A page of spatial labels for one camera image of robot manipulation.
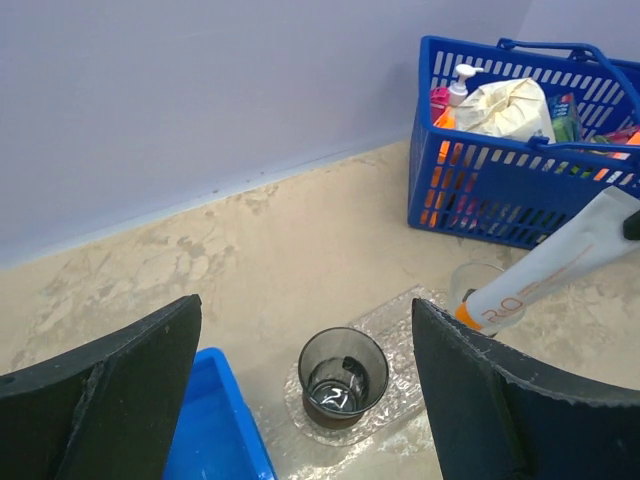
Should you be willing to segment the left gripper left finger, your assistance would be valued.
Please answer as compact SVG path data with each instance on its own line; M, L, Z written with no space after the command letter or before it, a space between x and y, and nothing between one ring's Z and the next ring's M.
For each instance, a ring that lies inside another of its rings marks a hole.
M1 377L4 479L159 479L201 332L183 296Z

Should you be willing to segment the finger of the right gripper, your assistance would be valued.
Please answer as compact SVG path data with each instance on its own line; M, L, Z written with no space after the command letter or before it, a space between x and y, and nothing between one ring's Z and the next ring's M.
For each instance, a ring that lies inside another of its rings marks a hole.
M640 210L624 220L622 224L622 234L628 241L640 240Z

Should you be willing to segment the dark smoked plastic cup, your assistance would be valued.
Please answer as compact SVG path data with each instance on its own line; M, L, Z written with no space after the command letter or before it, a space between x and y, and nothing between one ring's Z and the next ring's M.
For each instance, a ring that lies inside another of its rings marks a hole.
M333 327L305 343L297 374L306 415L323 428L343 430L379 403L390 368L383 349L369 335Z

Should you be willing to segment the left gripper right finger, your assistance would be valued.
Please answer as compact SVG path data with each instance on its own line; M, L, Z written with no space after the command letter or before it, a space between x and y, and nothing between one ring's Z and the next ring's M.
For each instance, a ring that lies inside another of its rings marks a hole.
M639 393L558 369L412 302L445 479L636 479Z

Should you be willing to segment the white toothpaste tube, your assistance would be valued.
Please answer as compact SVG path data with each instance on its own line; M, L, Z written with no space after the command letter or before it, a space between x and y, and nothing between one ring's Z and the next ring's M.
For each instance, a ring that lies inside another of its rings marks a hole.
M636 250L639 241L623 237L624 220L639 210L639 200L610 186L574 218L499 277L472 293L456 314L497 323Z

